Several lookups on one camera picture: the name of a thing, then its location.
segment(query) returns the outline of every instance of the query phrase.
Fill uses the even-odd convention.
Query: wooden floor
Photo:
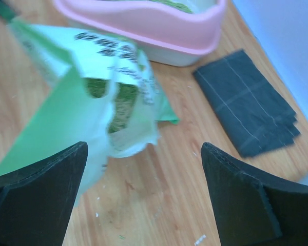
[[[12,2],[29,22],[66,25],[50,0]],[[153,64],[182,120],[178,126],[161,125],[158,146],[148,146],[131,158],[110,160],[104,178],[74,209],[64,246],[186,246],[194,245],[202,235],[206,238],[200,245],[220,245],[200,148],[209,141],[235,157],[239,155],[191,71],[240,48],[296,110],[297,127],[302,133],[294,146],[246,161],[289,180],[308,172],[308,123],[231,3],[222,29],[218,50],[196,66]],[[0,23],[0,160],[48,92],[29,59]]]

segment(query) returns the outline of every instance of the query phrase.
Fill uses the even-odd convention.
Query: white speck
[[[199,238],[199,240],[197,240],[195,243],[194,243],[194,245],[195,246],[197,246],[197,245],[199,245],[201,242],[203,242],[203,240],[206,238],[206,235],[202,235],[200,238]]]

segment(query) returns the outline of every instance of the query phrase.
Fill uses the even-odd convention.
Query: green and white bag
[[[19,18],[9,28],[53,90],[0,164],[0,175],[85,141],[89,153],[79,198],[102,177],[109,156],[127,157],[156,145],[157,122],[178,122],[146,55],[133,42],[28,25]]]

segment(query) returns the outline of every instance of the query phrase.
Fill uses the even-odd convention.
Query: wood grain
[[[12,2],[29,22],[66,25],[49,0]],[[203,234],[203,245],[220,245],[200,148],[209,141],[237,158],[239,155],[191,72],[240,48],[295,109],[302,133],[294,146],[246,161],[289,180],[308,172],[308,122],[231,3],[222,29],[219,48],[198,64],[187,68],[152,64],[182,120],[178,126],[160,125],[158,146],[148,146],[134,157],[109,161],[103,179],[74,209],[64,246],[186,246],[194,245]],[[0,160],[48,92],[30,60],[0,23]]]

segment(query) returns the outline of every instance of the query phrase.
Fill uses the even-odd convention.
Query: black napkin
[[[294,143],[295,111],[243,50],[193,73],[221,125],[242,157]]]

